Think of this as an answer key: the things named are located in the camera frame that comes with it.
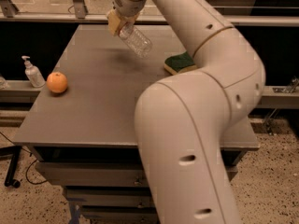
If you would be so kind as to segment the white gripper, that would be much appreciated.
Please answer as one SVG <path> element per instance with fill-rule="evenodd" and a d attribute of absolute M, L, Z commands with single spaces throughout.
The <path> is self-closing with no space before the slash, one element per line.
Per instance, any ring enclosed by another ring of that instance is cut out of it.
<path fill-rule="evenodd" d="M 126 23 L 135 23 L 147 0 L 113 0 L 107 13 L 108 30 L 113 36 L 119 34 Z"/>

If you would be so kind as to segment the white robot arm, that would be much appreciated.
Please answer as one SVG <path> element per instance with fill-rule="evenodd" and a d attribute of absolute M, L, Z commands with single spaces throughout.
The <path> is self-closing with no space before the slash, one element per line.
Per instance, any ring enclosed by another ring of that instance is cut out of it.
<path fill-rule="evenodd" d="M 152 0 L 197 69 L 159 80 L 135 107 L 135 134 L 161 224 L 242 224 L 221 157 L 225 130 L 259 103 L 263 62 L 205 0 Z M 113 0 L 117 33 L 146 0 Z"/>

